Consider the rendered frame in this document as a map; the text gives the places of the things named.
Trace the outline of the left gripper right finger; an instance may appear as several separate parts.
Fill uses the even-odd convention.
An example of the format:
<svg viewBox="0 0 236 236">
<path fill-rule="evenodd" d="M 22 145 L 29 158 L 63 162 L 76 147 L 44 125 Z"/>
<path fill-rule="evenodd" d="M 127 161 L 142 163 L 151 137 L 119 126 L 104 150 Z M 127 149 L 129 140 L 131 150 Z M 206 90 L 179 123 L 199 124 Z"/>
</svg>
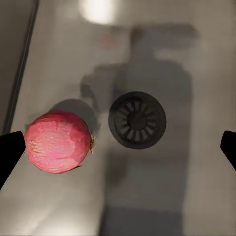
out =
<svg viewBox="0 0 236 236">
<path fill-rule="evenodd" d="M 224 131 L 220 148 L 236 170 L 236 133 Z"/>
</svg>

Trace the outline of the vidalia onion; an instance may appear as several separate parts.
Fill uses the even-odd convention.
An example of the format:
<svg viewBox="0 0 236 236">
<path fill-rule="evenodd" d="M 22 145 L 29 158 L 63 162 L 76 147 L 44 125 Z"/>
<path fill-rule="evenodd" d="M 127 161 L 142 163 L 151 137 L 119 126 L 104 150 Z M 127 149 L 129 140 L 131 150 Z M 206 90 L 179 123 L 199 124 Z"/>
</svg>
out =
<svg viewBox="0 0 236 236">
<path fill-rule="evenodd" d="M 79 167 L 88 152 L 94 153 L 95 138 L 85 121 L 67 111 L 41 115 L 23 136 L 29 159 L 47 173 L 71 171 Z"/>
</svg>

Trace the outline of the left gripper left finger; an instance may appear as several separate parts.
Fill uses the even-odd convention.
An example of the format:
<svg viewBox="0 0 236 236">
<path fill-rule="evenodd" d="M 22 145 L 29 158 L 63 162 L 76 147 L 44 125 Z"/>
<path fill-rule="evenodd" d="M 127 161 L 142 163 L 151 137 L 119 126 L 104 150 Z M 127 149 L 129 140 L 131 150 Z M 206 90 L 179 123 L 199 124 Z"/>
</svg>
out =
<svg viewBox="0 0 236 236">
<path fill-rule="evenodd" d="M 21 131 L 0 136 L 0 190 L 25 149 Z"/>
</svg>

